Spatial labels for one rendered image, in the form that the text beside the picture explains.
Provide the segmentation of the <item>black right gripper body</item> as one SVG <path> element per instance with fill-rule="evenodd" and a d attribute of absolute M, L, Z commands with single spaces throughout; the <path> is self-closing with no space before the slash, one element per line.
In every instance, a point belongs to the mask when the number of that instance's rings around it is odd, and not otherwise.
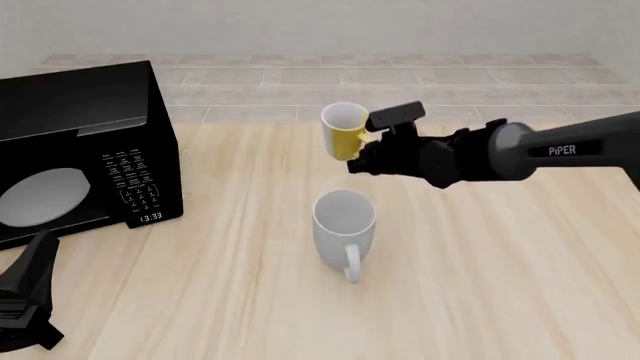
<path fill-rule="evenodd" d="M 373 176 L 424 177 L 420 164 L 421 139 L 416 129 L 385 131 L 380 140 L 360 151 L 361 170 Z"/>

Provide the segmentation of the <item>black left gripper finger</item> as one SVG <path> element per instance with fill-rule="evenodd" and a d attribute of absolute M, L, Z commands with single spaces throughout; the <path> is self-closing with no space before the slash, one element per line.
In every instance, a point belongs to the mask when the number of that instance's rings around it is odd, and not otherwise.
<path fill-rule="evenodd" d="M 52 275 L 59 239 L 42 230 L 10 267 L 12 290 L 31 302 L 52 302 Z"/>

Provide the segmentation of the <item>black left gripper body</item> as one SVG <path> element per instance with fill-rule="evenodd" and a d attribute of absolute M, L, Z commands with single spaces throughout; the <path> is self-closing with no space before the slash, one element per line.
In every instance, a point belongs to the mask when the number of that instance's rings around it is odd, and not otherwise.
<path fill-rule="evenodd" d="M 0 290 L 0 351 L 16 351 L 39 345 L 52 350 L 64 335 L 50 323 L 51 290 L 22 296 Z"/>

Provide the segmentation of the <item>yellow and white mug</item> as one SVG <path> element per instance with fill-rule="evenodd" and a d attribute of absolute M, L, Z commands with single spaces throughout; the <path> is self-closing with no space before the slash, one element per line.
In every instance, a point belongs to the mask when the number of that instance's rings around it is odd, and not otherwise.
<path fill-rule="evenodd" d="M 341 101 L 324 107 L 320 121 L 326 152 L 337 161 L 357 158 L 372 141 L 365 128 L 368 119 L 368 110 L 360 104 Z"/>

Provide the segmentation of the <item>small flat plate on stalk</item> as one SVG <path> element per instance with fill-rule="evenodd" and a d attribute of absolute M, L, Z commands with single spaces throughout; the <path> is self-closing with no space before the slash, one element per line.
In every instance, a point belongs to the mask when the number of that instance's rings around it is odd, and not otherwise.
<path fill-rule="evenodd" d="M 365 129 L 370 133 L 389 131 L 391 135 L 412 139 L 419 137 L 415 122 L 427 115 L 420 101 L 375 110 L 369 114 Z"/>

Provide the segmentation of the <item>grey round microwave turntable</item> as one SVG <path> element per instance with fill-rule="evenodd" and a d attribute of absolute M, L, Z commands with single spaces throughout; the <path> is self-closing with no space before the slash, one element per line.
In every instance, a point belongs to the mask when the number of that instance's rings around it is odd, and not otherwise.
<path fill-rule="evenodd" d="M 58 168 L 29 176 L 0 195 L 0 224 L 32 227 L 71 212 L 91 185 L 81 170 Z"/>

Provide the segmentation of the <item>black microwave oven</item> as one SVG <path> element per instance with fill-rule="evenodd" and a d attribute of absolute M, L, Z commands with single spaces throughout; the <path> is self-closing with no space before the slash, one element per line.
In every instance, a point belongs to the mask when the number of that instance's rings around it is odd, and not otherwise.
<path fill-rule="evenodd" d="M 46 224 L 0 224 L 0 251 L 42 230 L 68 236 L 183 215 L 179 146 L 149 61 L 0 79 L 0 195 L 58 168 L 81 170 L 87 197 Z"/>

